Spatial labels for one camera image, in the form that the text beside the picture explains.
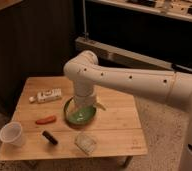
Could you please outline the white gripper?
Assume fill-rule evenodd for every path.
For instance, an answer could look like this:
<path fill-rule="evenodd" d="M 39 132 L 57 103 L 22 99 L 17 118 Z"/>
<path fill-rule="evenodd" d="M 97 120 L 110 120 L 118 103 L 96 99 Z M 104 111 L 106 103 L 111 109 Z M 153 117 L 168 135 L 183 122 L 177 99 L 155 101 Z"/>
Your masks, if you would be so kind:
<path fill-rule="evenodd" d="M 91 106 L 96 102 L 96 96 L 95 95 L 90 95 L 90 96 L 86 96 L 86 97 L 81 97 L 81 96 L 74 96 L 74 103 L 76 107 L 86 107 L 86 106 Z M 101 104 L 96 102 L 95 107 L 102 109 L 102 110 L 106 110 L 106 108 Z"/>

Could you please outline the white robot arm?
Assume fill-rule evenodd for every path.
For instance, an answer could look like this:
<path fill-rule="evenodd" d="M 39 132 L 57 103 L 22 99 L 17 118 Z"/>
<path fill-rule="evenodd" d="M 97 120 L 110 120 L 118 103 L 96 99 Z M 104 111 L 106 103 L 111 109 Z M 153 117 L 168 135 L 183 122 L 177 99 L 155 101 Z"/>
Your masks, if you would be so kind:
<path fill-rule="evenodd" d="M 73 82 L 78 107 L 94 104 L 94 86 L 166 103 L 189 113 L 179 171 L 192 171 L 192 74 L 176 71 L 109 68 L 98 64 L 98 57 L 84 50 L 64 65 L 64 75 Z"/>

